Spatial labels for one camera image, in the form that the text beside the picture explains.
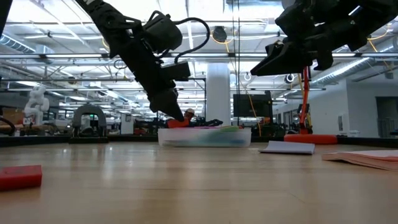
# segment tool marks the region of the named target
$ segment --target red object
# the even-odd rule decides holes
[[[0,171],[0,191],[42,185],[42,166],[5,167]]]
[[[312,144],[337,144],[337,136],[331,134],[287,134],[285,142],[299,142]]]
[[[189,126],[189,119],[185,118],[184,121],[177,121],[176,119],[171,119],[167,122],[169,128],[184,128]]]
[[[308,134],[308,129],[305,127],[305,118],[307,117],[307,102],[308,102],[308,92],[310,91],[310,84],[309,84],[309,78],[308,78],[308,69],[311,69],[310,67],[305,67],[304,68],[304,98],[303,98],[303,106],[302,106],[302,112],[300,116],[300,134]]]

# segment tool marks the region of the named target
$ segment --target orange item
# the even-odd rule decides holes
[[[0,170],[0,191],[42,185],[42,166],[5,167]]]
[[[167,122],[169,128],[185,128],[189,126],[189,119],[185,118],[184,121],[177,121],[176,119],[171,119]]]
[[[337,144],[337,136],[331,134],[287,134],[286,142],[300,142],[312,144]]]
[[[326,161],[347,161],[352,164],[398,171],[398,150],[336,152],[322,155]]]

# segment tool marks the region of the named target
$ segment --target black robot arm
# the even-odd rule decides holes
[[[287,37],[268,45],[267,58],[251,73],[300,73],[315,59],[315,70],[325,70],[333,64],[333,50],[358,50],[397,15],[398,0],[296,0],[275,20]]]
[[[187,62],[178,63],[183,54],[204,46],[210,38],[210,28],[198,18],[173,22],[169,15],[155,11],[148,22],[122,15],[103,0],[75,0],[92,18],[98,30],[109,44],[110,57],[119,55],[134,73],[136,81],[145,89],[153,112],[161,111],[183,121],[177,103],[178,93],[174,80],[186,80],[190,76]],[[176,25],[186,21],[201,22],[207,30],[204,43],[176,57],[175,63],[162,66],[162,56],[175,50],[182,43],[182,34]]]

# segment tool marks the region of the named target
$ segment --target clear plastic bin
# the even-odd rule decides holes
[[[159,145],[168,147],[248,147],[251,129],[160,129]]]

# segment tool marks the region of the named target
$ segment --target stack of paper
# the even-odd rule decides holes
[[[266,149],[260,149],[259,152],[312,155],[314,153],[314,150],[314,144],[269,141],[268,147]]]
[[[361,166],[398,171],[398,150],[336,152],[322,155],[326,161],[346,161]]]

